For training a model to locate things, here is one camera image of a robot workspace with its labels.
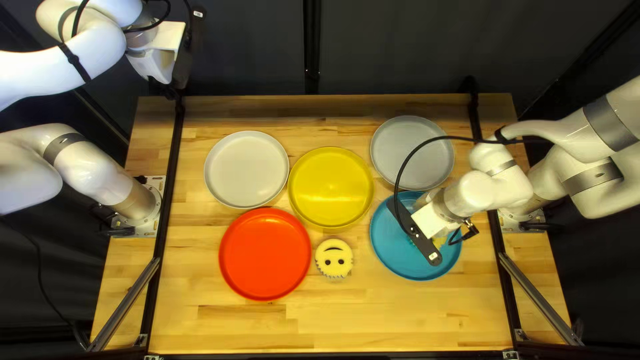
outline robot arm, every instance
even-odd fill
[[[555,144],[525,176],[503,145],[481,143],[473,171],[419,199],[412,218],[428,237],[443,236],[476,212],[527,216],[569,195],[587,218],[640,204],[640,77],[558,121],[528,120],[500,133],[533,135]]]
[[[0,134],[0,214],[54,197],[62,180],[126,218],[145,218],[152,193],[70,126],[46,124]]]
[[[82,12],[78,34],[71,37],[76,9],[81,0],[45,0],[36,11],[40,26],[53,38],[64,41],[77,56],[89,79],[112,67],[127,51],[127,58],[143,77],[171,81],[183,22],[163,22],[148,31],[125,36],[122,28],[150,24],[140,0],[91,0]],[[63,49],[31,53],[0,51],[0,111],[19,99],[58,94],[88,81],[69,62]]]

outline gray plate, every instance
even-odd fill
[[[390,184],[404,159],[418,144],[436,136],[446,135],[434,122],[423,117],[403,115],[387,120],[371,139],[371,161],[376,171]],[[400,187],[424,191],[445,181],[453,169],[454,151],[451,141],[439,140],[416,152],[409,161]]]

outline wooden tabletop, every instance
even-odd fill
[[[428,282],[387,270],[369,241],[373,211],[392,193],[375,171],[369,143],[376,128],[398,115],[436,122],[449,135],[471,136],[468,96],[311,95],[188,97],[175,193],[149,351],[158,354],[265,352],[381,352],[500,350],[511,335],[500,290],[486,214],[474,216],[480,234],[463,245],[445,276]],[[514,122],[508,94],[480,95],[483,134]],[[126,169],[132,175],[166,172],[173,103],[143,97],[131,136]],[[331,281],[315,265],[300,287],[270,303],[235,294],[220,275],[218,247],[227,226],[243,211],[220,204],[203,180],[211,147],[236,131],[254,129],[275,137],[290,165],[306,152],[338,146],[361,156],[375,180],[369,214],[339,237],[354,250],[346,279]],[[456,163],[446,186],[469,171],[468,142],[453,142]],[[522,145],[510,145],[527,169]],[[268,205],[290,211],[286,189]],[[313,248],[325,234],[308,230]],[[508,254],[568,322],[546,234],[505,234]],[[112,239],[92,336],[135,281],[153,253],[154,239]],[[558,343],[551,326],[514,283],[522,328],[538,341]],[[138,299],[109,347],[129,346],[140,332],[144,298]]]

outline smiley face sponge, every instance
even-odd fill
[[[353,268],[353,252],[340,239],[328,239],[316,249],[318,270],[328,277],[346,277]]]

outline plate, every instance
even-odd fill
[[[398,193],[398,197],[400,202],[413,213],[415,211],[413,204],[422,194],[422,192],[401,192]],[[389,270],[409,280],[427,281],[446,274],[458,261],[462,242],[442,245],[440,248],[442,263],[431,266],[387,209],[387,201],[392,199],[393,195],[383,201],[371,218],[369,236],[378,259]]]
[[[371,161],[376,171],[391,185],[396,183],[407,155],[425,140],[446,135],[434,122],[423,117],[403,115],[387,120],[371,139]],[[439,140],[416,152],[404,168],[400,188],[428,190],[445,181],[453,169],[451,141]]]
[[[309,235],[300,221],[274,208],[235,219],[220,243],[220,271],[227,284],[250,300],[271,301],[300,285],[311,263]]]
[[[204,181],[222,204],[237,209],[258,208],[272,200],[289,175],[289,157],[282,145],[260,131],[240,131],[224,137],[204,163]]]
[[[373,178],[364,160],[339,147],[304,154],[289,175],[289,202],[296,214],[323,229],[343,229],[373,201]]]

